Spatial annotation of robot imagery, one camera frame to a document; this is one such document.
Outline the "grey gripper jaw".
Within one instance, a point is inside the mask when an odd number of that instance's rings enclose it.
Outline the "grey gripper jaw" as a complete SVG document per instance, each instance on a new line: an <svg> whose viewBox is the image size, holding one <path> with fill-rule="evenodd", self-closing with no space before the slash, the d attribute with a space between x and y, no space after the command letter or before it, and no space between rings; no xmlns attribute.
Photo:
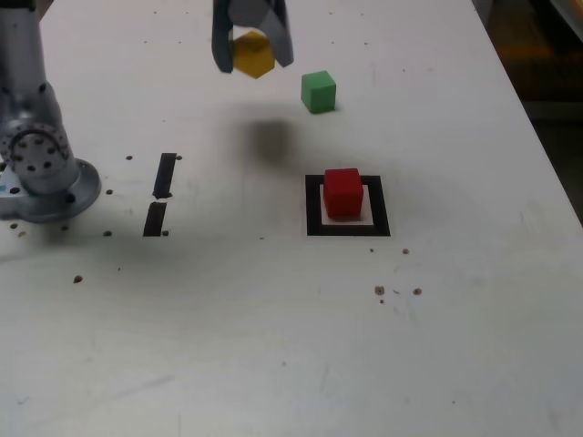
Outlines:
<svg viewBox="0 0 583 437"><path fill-rule="evenodd" d="M211 51L221 73L233 70L232 30L229 17L230 0L215 0L212 10Z"/></svg>
<svg viewBox="0 0 583 437"><path fill-rule="evenodd" d="M230 20L235 26L260 30L268 38L272 54L281 67L293 63L292 36L284 1L231 1Z"/></svg>

